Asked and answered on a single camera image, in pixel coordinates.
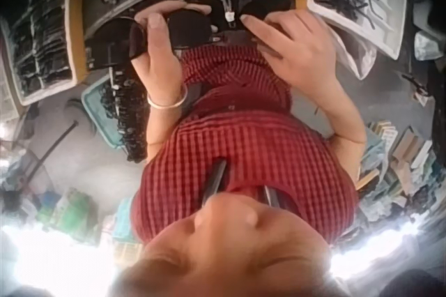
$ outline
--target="plastic bin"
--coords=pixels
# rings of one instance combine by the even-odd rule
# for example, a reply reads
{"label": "plastic bin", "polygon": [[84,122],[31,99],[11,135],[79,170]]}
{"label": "plastic bin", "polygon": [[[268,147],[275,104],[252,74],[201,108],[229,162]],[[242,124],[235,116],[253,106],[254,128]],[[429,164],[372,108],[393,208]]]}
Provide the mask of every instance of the plastic bin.
{"label": "plastic bin", "polygon": [[101,86],[109,80],[110,78],[108,76],[104,76],[102,79],[88,87],[82,93],[82,104],[94,124],[96,124],[96,127],[105,142],[107,142],[113,149],[119,149],[123,147],[123,144],[121,143],[122,136],[118,132],[118,121],[107,117],[107,113],[100,102]]}
{"label": "plastic bin", "polygon": [[116,224],[113,230],[113,239],[126,242],[136,242],[132,232],[132,223],[130,221],[130,210],[132,208],[133,197],[125,198],[119,203],[116,212]]}

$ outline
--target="woman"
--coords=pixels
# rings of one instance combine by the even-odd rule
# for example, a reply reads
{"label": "woman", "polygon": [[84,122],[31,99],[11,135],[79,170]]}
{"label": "woman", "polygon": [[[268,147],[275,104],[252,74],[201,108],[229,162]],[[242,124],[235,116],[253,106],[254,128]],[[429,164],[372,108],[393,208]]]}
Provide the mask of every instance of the woman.
{"label": "woman", "polygon": [[[148,53],[132,63],[152,107],[132,223],[146,248],[114,295],[322,294],[329,243],[353,220],[366,141],[335,75],[329,29],[305,10],[271,13],[264,22],[242,16],[263,43],[258,50],[206,46],[180,62],[162,16],[179,8],[210,12],[165,1],[135,17],[147,26]],[[208,88],[182,115],[187,88],[197,82]],[[289,114],[289,87],[326,113],[330,140]],[[224,191],[201,208],[221,160]],[[282,208],[264,204],[265,186],[277,191]]]}

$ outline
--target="wrist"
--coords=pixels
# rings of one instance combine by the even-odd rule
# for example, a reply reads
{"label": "wrist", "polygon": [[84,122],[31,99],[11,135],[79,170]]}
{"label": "wrist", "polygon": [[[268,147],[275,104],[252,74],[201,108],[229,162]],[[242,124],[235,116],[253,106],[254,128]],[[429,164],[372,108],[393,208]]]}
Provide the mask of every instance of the wrist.
{"label": "wrist", "polygon": [[329,111],[345,97],[347,97],[346,92],[337,79],[327,84],[323,89],[308,96],[314,104],[324,111]]}
{"label": "wrist", "polygon": [[183,90],[181,86],[177,89],[172,89],[168,93],[160,93],[159,89],[153,91],[147,89],[147,98],[149,98],[156,105],[168,107],[176,104],[183,97]]}

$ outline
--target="silver bracelet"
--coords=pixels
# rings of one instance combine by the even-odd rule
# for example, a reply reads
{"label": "silver bracelet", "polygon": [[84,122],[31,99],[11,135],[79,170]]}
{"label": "silver bracelet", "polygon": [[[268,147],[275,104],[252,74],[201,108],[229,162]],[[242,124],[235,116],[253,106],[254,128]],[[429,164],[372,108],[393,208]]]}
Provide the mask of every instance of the silver bracelet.
{"label": "silver bracelet", "polygon": [[181,90],[183,91],[183,97],[177,103],[175,103],[173,105],[164,106],[164,105],[156,104],[155,102],[153,102],[151,100],[151,97],[149,96],[148,93],[147,93],[147,103],[151,107],[154,107],[155,109],[158,109],[158,110],[175,109],[176,107],[179,107],[180,105],[182,105],[184,103],[184,101],[186,100],[186,98],[187,98],[187,87],[186,87],[186,85],[183,84],[181,88],[182,88]]}

